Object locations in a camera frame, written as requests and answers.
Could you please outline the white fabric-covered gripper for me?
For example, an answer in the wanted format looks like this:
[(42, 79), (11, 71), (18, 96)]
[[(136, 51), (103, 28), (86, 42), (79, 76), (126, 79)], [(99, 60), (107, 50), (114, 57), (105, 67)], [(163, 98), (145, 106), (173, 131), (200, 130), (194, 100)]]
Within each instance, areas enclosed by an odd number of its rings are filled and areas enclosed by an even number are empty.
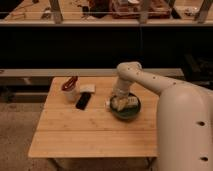
[(118, 111), (121, 111), (125, 108), (128, 103), (128, 95), (130, 93), (130, 86), (132, 83), (127, 80), (123, 80), (118, 78), (114, 87), (113, 87), (113, 94), (115, 95), (111, 99), (111, 105), (113, 108), (117, 108)]

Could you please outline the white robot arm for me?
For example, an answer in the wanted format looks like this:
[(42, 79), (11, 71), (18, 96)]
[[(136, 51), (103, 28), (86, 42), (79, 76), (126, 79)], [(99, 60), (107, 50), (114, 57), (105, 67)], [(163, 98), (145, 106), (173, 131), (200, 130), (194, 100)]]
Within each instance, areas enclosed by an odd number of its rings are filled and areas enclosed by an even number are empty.
[(138, 62), (117, 66), (112, 106), (128, 105), (133, 83), (159, 96), (158, 171), (213, 171), (213, 90), (142, 70)]

